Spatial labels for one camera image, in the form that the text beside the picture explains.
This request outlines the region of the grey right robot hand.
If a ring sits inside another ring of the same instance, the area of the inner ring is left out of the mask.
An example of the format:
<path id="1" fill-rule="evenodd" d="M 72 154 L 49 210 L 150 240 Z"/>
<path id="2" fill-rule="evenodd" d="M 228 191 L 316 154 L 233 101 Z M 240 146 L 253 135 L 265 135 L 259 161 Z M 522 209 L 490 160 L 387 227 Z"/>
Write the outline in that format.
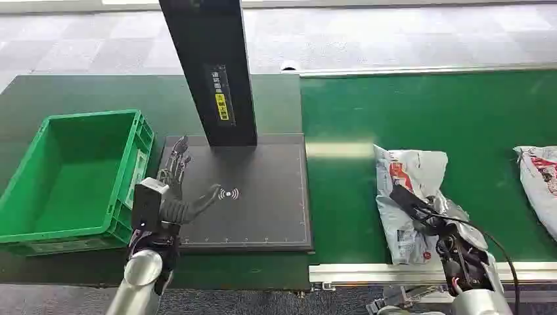
<path id="1" fill-rule="evenodd" d="M 440 191 L 420 198 L 409 189 L 395 184 L 389 197 L 412 220 L 412 225 L 427 236 L 442 236 L 454 225 L 457 235 L 472 247 L 486 252 L 488 244 L 483 234 L 470 223 L 470 217 L 459 205 Z"/>

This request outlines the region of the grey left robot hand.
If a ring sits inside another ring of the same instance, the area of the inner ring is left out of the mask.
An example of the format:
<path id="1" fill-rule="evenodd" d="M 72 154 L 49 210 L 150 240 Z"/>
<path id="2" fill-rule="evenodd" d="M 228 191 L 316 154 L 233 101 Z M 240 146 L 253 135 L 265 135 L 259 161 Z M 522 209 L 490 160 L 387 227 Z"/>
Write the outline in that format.
<path id="1" fill-rule="evenodd" d="M 183 200 L 185 170 L 191 161 L 191 156 L 187 154 L 188 148 L 188 137 L 178 138 L 157 174 L 157 179 L 169 186 L 169 197 L 163 203 L 160 211 L 162 220 L 173 224 L 188 224 L 194 221 L 215 203 L 221 190 L 220 184 L 214 184 L 198 199 L 194 201 Z"/>

